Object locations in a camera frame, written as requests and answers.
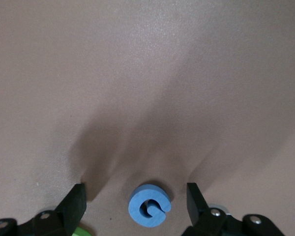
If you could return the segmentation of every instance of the blue spiral object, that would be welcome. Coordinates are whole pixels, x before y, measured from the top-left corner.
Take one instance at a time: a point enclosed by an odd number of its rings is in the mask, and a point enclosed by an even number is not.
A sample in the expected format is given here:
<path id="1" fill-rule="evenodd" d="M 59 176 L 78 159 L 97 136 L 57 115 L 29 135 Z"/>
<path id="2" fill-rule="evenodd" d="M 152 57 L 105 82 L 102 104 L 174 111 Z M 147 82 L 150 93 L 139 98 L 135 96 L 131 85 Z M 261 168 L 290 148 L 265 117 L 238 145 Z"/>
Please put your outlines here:
<path id="1" fill-rule="evenodd" d="M 172 208 L 171 201 L 163 189 L 153 184 L 136 188 L 129 201 L 129 214 L 139 225 L 156 227 L 166 218 L 166 212 Z"/>

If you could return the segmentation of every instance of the screw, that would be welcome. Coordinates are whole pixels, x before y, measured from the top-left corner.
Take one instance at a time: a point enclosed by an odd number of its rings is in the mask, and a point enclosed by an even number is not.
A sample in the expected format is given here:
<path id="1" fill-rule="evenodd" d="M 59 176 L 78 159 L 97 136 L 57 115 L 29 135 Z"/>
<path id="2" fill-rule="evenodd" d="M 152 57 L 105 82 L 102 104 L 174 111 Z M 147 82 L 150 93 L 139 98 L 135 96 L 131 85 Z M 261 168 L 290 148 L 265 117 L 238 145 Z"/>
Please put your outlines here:
<path id="1" fill-rule="evenodd" d="M 254 222 L 255 224 L 257 224 L 257 225 L 261 224 L 261 219 L 260 219 L 259 217 L 257 217 L 257 216 L 252 215 L 252 216 L 250 217 L 250 220 L 251 220 L 252 222 Z"/>
<path id="2" fill-rule="evenodd" d="M 0 221 L 0 229 L 5 228 L 9 223 L 6 221 Z"/>
<path id="3" fill-rule="evenodd" d="M 211 214 L 214 215 L 214 216 L 220 216 L 221 215 L 221 213 L 220 213 L 220 211 L 218 209 L 212 209 Z"/>
<path id="4" fill-rule="evenodd" d="M 42 213 L 42 215 L 40 216 L 40 218 L 41 218 L 42 220 L 44 220 L 44 219 L 47 219 L 49 216 L 50 216 L 49 213 Z"/>

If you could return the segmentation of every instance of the beige surface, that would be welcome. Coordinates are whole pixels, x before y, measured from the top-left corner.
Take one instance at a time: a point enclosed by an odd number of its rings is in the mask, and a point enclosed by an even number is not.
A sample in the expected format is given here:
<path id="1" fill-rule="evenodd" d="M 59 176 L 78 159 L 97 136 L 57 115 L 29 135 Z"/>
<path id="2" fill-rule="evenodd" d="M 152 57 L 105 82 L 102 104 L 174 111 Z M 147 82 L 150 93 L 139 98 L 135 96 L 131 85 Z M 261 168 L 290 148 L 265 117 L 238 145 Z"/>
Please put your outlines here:
<path id="1" fill-rule="evenodd" d="M 178 236 L 195 181 L 295 236 L 295 2 L 213 2 L 0 0 L 0 218 L 82 179 L 97 236 Z M 127 213 L 148 181 L 154 229 Z"/>

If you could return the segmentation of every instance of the green object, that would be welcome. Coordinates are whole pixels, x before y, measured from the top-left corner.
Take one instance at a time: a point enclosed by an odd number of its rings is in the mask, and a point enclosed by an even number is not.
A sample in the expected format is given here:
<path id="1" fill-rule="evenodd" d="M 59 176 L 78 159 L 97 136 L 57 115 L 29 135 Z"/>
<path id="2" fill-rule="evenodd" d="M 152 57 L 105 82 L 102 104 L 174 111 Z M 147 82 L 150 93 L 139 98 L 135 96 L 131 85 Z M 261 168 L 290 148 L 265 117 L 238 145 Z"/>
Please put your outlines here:
<path id="1" fill-rule="evenodd" d="M 80 227 L 77 227 L 72 236 L 91 236 L 89 232 Z"/>

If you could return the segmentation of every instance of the black object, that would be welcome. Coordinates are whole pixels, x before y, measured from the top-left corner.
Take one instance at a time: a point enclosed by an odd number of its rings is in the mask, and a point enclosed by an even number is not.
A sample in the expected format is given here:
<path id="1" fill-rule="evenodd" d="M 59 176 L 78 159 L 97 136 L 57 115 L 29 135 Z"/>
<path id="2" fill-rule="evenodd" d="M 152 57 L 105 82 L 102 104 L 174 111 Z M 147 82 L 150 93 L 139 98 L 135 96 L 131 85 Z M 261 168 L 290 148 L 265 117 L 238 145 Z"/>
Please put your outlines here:
<path id="1" fill-rule="evenodd" d="M 192 226 L 182 236 L 284 236 L 265 216 L 250 214 L 241 222 L 209 208 L 196 183 L 187 183 L 187 208 Z"/>
<path id="2" fill-rule="evenodd" d="M 85 185 L 76 184 L 55 210 L 43 211 L 19 226 L 15 219 L 0 219 L 0 236 L 72 236 L 86 208 Z"/>

